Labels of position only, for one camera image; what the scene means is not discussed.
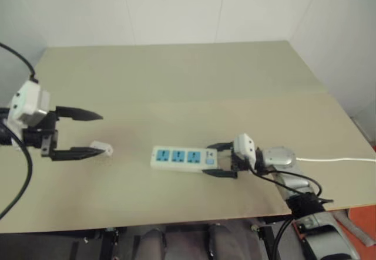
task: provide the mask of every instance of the black cable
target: black cable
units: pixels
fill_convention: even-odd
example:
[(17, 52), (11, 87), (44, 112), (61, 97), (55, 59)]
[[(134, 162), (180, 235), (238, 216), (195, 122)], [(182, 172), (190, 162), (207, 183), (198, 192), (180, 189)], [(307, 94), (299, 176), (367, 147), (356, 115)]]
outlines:
[(320, 185), (320, 183), (318, 181), (316, 181), (315, 179), (312, 179), (312, 178), (307, 177), (305, 175), (301, 175), (301, 174), (297, 174), (297, 173), (291, 173), (291, 172), (287, 172), (287, 171), (280, 171), (280, 170), (271, 170), (268, 173), (288, 174), (288, 175), (292, 175), (292, 176), (296, 176), (296, 177), (306, 179), (308, 181), (311, 181), (312, 183), (314, 183), (318, 187), (318, 192), (316, 194), (318, 197), (323, 193), (323, 187)]
[(26, 191), (26, 189), (27, 189), (27, 187), (28, 187), (28, 185), (30, 183), (30, 180), (31, 180), (31, 175), (33, 173), (33, 161), (31, 160), (31, 156), (30, 156), (30, 153), (29, 153), (28, 149), (26, 148), (26, 145), (23, 142), (21, 142), (21, 140), (19, 138), (17, 138), (17, 136), (15, 135), (15, 133), (13, 133), (12, 130), (10, 130), (8, 128), (8, 126), (6, 126), (1, 121), (0, 121), (0, 128), (3, 128), (3, 130), (5, 130), (12, 137), (12, 139), (16, 141), (16, 143), (18, 144), (18, 146), (21, 148), (23, 154), (25, 155), (26, 161), (28, 163), (28, 173), (26, 175), (25, 182), (23, 182), (22, 188), (20, 189), (20, 191), (16, 195), (16, 197), (0, 213), (0, 220), (1, 220), (6, 215), (6, 213), (8, 213), (9, 210), (11, 210), (12, 207), (19, 201), (19, 199), (22, 197), (22, 195)]
[(233, 142), (230, 143), (216, 143), (207, 146), (206, 148), (215, 148), (217, 151), (229, 150), (233, 146)]
[[(292, 192), (294, 192), (294, 193), (297, 193), (297, 194), (304, 194), (304, 193), (302, 193), (301, 191), (297, 191), (297, 190), (295, 190), (294, 188), (290, 188), (290, 187), (288, 187), (288, 186), (286, 186), (286, 185), (284, 185), (284, 184), (282, 184), (282, 183), (280, 183), (280, 182), (274, 181), (274, 180), (272, 180), (272, 179), (269, 179), (269, 178), (266, 178), (266, 177), (263, 177), (263, 176), (257, 174), (257, 173), (255, 172), (255, 170), (253, 169), (253, 167), (250, 165), (249, 159), (246, 159), (246, 162), (247, 162), (248, 165), (249, 165), (249, 170), (252, 172), (253, 175), (258, 176), (258, 178), (261, 178), (261, 179), (266, 180), (266, 181), (269, 181), (269, 182), (271, 182), (271, 183), (273, 183), (273, 184), (279, 185), (280, 187), (283, 187), (283, 188), (285, 188), (286, 190), (292, 191)], [(316, 198), (317, 198), (318, 200), (320, 200), (322, 203), (333, 202), (333, 200), (326, 200), (325, 198), (320, 198), (320, 197), (318, 197), (318, 196), (316, 196)]]
[(281, 241), (281, 238), (282, 238), (282, 235), (284, 233), (284, 231), (287, 229), (287, 227), (291, 224), (291, 222), (293, 221), (293, 217), (290, 217), (288, 219), (286, 219), (281, 228), (279, 229), (278, 233), (277, 233), (277, 236), (273, 242), (273, 247), (271, 249), (271, 260), (277, 260), (277, 251), (278, 251), (278, 245)]
[(15, 55), (16, 57), (18, 57), (21, 61), (23, 61), (24, 64), (26, 64), (26, 66), (29, 68), (30, 70), (30, 80), (33, 80), (34, 82), (37, 81), (35, 79), (35, 70), (33, 68), (33, 66), (30, 64), (30, 62), (25, 59), (20, 53), (18, 53), (17, 51), (13, 50), (11, 47), (9, 46), (6, 46), (6, 44), (3, 44), (0, 42), (0, 47), (2, 47), (3, 49), (6, 49), (8, 52), (12, 53), (13, 55)]

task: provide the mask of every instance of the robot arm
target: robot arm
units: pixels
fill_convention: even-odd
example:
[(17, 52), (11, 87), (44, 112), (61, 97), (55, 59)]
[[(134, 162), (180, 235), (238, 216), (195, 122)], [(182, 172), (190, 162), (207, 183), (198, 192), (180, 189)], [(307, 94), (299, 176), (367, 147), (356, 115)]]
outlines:
[(231, 171), (204, 170), (207, 174), (236, 178), (238, 171), (251, 171), (261, 178), (267, 174), (273, 176), (283, 200), (291, 209), (297, 229), (304, 235), (301, 243), (308, 260), (360, 258), (332, 214), (325, 211), (323, 203), (328, 201), (314, 193), (291, 150), (284, 147), (255, 149), (253, 140), (246, 134), (236, 137), (233, 143), (210, 147), (231, 150)]
[[(55, 150), (58, 143), (56, 122), (60, 117), (89, 121), (103, 119), (102, 116), (83, 109), (57, 106), (49, 111), (49, 93), (33, 80), (27, 80), (14, 95), (10, 108), (0, 108), (0, 121), (26, 146), (41, 149), (42, 157), (53, 161), (80, 160), (103, 153), (105, 150), (93, 147), (72, 147), (69, 150)], [(0, 125), (0, 145), (18, 148), (9, 132)]]

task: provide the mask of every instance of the blue outlet socket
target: blue outlet socket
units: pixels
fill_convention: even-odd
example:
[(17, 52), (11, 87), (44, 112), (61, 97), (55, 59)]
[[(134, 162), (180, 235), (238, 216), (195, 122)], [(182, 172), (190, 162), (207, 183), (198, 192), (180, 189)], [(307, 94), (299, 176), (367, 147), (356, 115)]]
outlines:
[(187, 162), (200, 163), (201, 153), (199, 151), (188, 151)]
[(172, 161), (174, 161), (174, 162), (183, 162), (185, 156), (186, 156), (186, 152), (185, 151), (174, 150), (172, 152)]
[(157, 161), (169, 161), (170, 151), (169, 150), (158, 150)]

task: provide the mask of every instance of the floor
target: floor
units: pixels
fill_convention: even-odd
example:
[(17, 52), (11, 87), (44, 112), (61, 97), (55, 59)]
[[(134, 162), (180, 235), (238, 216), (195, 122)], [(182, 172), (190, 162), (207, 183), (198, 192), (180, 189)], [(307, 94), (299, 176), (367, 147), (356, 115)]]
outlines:
[[(250, 229), (260, 224), (256, 219), (220, 220), (235, 236), (249, 260), (268, 260), (264, 242)], [(276, 235), (281, 223), (273, 224)], [(140, 237), (150, 229), (158, 228), (166, 233), (167, 253), (165, 260), (207, 260), (206, 222), (128, 227), (121, 233), (113, 250), (113, 260), (133, 260)], [(101, 239), (72, 238), (45, 234), (0, 234), (0, 258), (4, 260), (99, 260)], [(293, 228), (286, 230), (281, 243), (282, 260), (303, 260), (297, 236)]]

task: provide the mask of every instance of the electrical outlet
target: electrical outlet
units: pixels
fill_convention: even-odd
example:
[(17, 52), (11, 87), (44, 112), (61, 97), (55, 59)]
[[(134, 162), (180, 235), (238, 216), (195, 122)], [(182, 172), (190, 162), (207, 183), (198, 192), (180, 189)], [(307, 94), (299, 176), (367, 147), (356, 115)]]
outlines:
[(158, 150), (157, 160), (158, 161), (169, 161), (170, 151), (169, 150)]
[(185, 151), (174, 150), (172, 152), (172, 161), (175, 161), (175, 162), (184, 162), (185, 156), (186, 156), (186, 152)]
[(189, 151), (188, 152), (188, 163), (200, 163), (201, 153), (199, 151)]
[(185, 172), (218, 169), (217, 150), (156, 146), (153, 148), (150, 165), (156, 169)]

